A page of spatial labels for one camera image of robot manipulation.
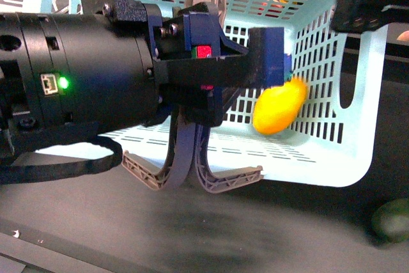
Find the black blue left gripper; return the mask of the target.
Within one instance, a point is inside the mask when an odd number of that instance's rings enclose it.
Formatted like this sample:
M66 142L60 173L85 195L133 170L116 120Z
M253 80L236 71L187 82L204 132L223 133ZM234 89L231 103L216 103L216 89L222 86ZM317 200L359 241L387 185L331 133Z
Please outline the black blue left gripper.
M194 123L216 127L237 95L228 88L282 86L291 67L283 27L252 27L248 45L230 40L217 7L202 2L164 20L148 12L148 46L158 95L168 108L184 107Z

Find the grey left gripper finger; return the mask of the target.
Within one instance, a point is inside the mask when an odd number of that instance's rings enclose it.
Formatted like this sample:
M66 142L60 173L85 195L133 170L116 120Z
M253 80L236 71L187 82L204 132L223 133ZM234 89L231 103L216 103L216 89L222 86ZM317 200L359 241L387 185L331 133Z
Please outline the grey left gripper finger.
M196 124L194 154L191 170L197 176L200 186L210 194L220 194L256 183L263 179L263 167L228 169L213 173L208 165L208 142L210 127Z
M148 160L125 151L121 165L153 191L179 187L187 178L194 156L196 124L188 121L185 108L171 113L169 142L164 165L157 167Z

